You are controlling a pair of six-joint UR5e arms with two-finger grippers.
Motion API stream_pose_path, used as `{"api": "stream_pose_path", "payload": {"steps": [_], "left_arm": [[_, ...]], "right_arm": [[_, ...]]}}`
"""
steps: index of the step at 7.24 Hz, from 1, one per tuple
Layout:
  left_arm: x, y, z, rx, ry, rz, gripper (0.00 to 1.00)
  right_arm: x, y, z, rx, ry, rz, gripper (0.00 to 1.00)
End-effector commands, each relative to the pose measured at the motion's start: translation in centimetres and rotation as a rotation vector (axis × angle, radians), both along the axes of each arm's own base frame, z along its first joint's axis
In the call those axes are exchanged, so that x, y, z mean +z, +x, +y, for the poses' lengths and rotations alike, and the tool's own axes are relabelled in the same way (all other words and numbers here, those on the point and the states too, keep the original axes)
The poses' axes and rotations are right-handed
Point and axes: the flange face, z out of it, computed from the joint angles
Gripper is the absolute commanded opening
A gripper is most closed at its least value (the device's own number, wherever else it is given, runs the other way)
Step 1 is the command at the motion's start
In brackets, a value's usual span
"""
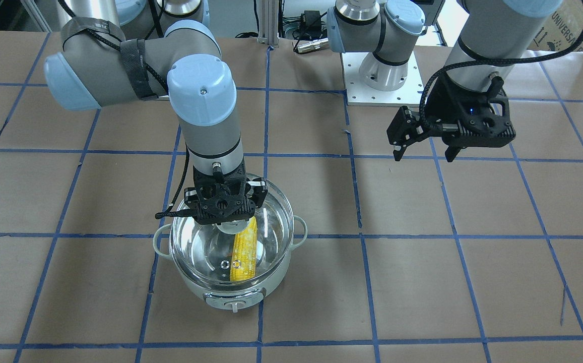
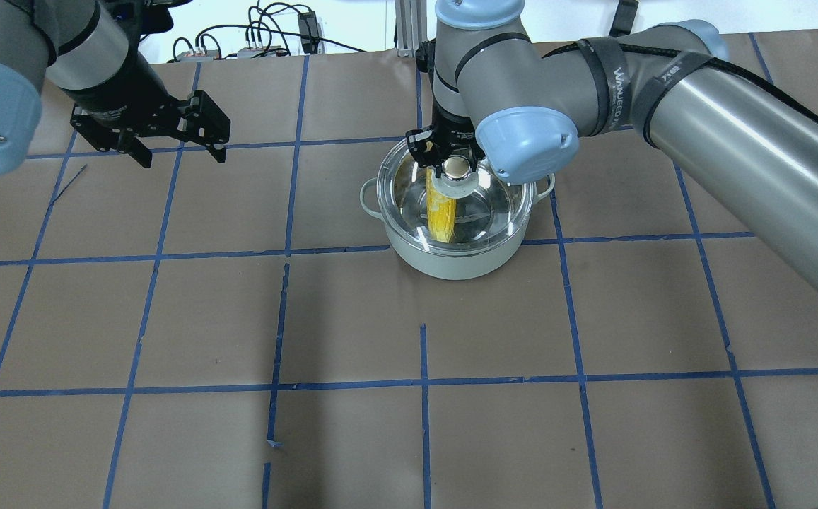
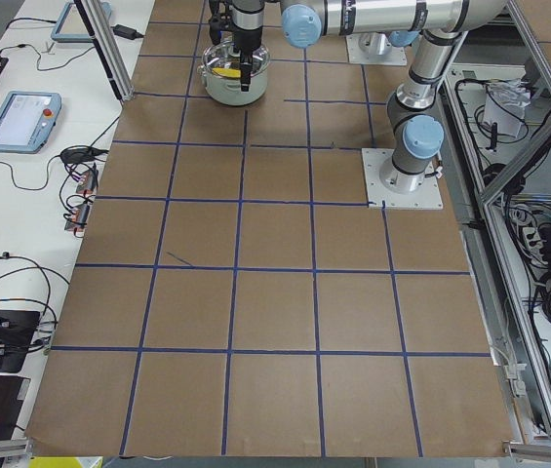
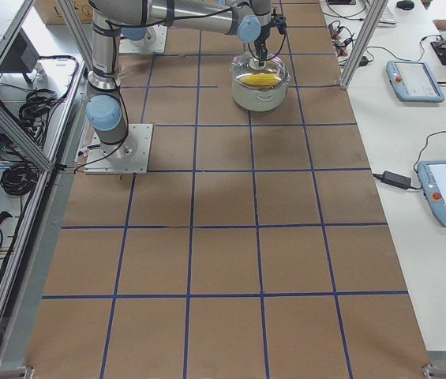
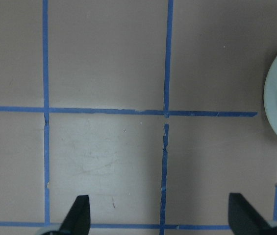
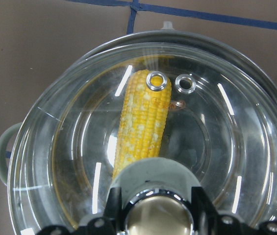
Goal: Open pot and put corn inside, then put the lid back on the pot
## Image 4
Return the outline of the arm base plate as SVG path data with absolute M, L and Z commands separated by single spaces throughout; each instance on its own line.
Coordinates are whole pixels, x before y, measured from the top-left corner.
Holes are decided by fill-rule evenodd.
M 101 144 L 96 132 L 88 152 L 85 174 L 146 174 L 152 143 L 153 124 L 130 124 L 129 135 L 116 152 L 115 147 Z
M 163 54 L 167 41 L 167 27 L 155 25 L 147 28 L 123 28 L 120 54 Z

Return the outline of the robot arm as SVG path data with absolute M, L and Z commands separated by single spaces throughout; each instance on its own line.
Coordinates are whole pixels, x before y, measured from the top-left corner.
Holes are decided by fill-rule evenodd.
M 266 46 L 272 28 L 284 35 L 286 18 L 270 1 L 92 1 L 92 89 L 86 115 L 104 156 L 131 156 L 137 143 L 131 136 L 118 74 L 119 44 L 126 28 L 146 30 L 156 25 L 180 26 L 235 35 L 253 44 L 260 64 L 271 59 Z

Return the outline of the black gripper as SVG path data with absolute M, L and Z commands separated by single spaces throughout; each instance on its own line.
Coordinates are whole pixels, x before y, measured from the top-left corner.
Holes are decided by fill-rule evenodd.
M 264 66 L 268 60 L 268 49 L 266 41 L 271 35 L 271 30 L 275 28 L 281 36 L 286 35 L 286 18 L 283 14 L 277 13 L 275 7 L 268 6 L 260 9 L 260 42 L 259 49 L 255 41 L 250 46 L 253 57 L 258 60 L 259 65 Z

